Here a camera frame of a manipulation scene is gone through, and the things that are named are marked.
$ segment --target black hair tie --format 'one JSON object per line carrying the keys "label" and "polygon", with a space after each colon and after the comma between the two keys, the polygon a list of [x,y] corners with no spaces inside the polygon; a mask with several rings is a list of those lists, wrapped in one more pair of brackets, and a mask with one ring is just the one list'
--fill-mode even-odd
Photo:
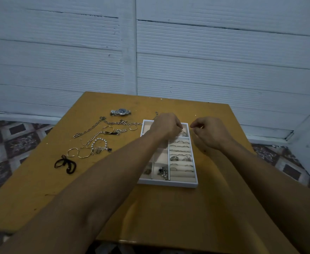
{"label": "black hair tie", "polygon": [[61,166],[65,166],[66,164],[68,164],[68,168],[66,169],[67,174],[70,175],[70,174],[74,173],[76,170],[76,163],[71,161],[70,159],[68,159],[65,155],[62,155],[61,158],[62,159],[59,159],[57,162],[55,162],[54,167],[59,168]]}

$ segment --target wooden table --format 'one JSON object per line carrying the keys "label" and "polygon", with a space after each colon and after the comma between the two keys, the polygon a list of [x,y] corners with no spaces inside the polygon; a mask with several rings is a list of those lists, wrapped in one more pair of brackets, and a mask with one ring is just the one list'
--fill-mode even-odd
{"label": "wooden table", "polygon": [[[229,105],[85,92],[0,189],[1,231],[19,230],[70,182],[109,155],[103,152],[86,159],[73,158],[77,162],[73,175],[66,174],[64,168],[54,168],[55,161],[68,149],[81,146],[81,137],[72,138],[75,133],[92,127],[100,116],[106,116],[107,121],[119,121],[121,117],[109,116],[111,109],[118,108],[132,111],[131,115],[124,117],[130,122],[153,119],[155,111],[174,112],[181,122],[186,123],[202,116],[219,117],[232,136],[253,151]],[[101,122],[85,134],[83,140],[88,141],[104,126]],[[138,138],[140,130],[141,127],[119,136],[105,135],[105,139],[114,151]],[[211,160],[196,146],[193,152],[199,181],[196,189],[136,185],[98,239],[246,253],[244,238],[250,235],[254,244],[270,253],[295,252],[225,156],[214,151]],[[241,205],[232,205],[234,199]],[[247,225],[246,233],[239,229],[238,219]]]}

